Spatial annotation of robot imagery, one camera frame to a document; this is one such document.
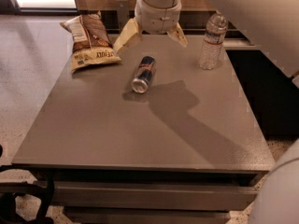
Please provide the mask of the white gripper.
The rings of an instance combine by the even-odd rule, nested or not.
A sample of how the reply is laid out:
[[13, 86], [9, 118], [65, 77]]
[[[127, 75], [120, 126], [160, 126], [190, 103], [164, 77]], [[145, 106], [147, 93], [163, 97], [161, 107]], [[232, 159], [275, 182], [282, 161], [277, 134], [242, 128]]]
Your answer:
[[121, 54], [139, 43], [142, 40], [141, 30], [149, 34], [167, 33], [172, 40], [186, 48], [188, 41], [178, 23], [180, 10], [180, 2], [173, 7], [157, 8], [147, 3], [146, 0], [136, 0], [135, 18], [130, 19], [124, 25], [113, 44], [114, 51]]

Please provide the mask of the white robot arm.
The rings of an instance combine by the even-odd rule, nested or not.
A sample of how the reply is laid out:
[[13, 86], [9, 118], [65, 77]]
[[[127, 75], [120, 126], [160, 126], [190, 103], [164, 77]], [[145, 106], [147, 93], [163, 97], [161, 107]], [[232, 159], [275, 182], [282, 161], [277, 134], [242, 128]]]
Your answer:
[[[266, 57], [297, 84], [299, 0], [207, 0]], [[135, 16], [114, 43], [116, 53], [130, 48], [141, 33], [168, 33], [185, 46], [178, 25], [181, 0], [136, 0]], [[293, 144], [263, 182], [249, 224], [299, 224], [299, 145]]]

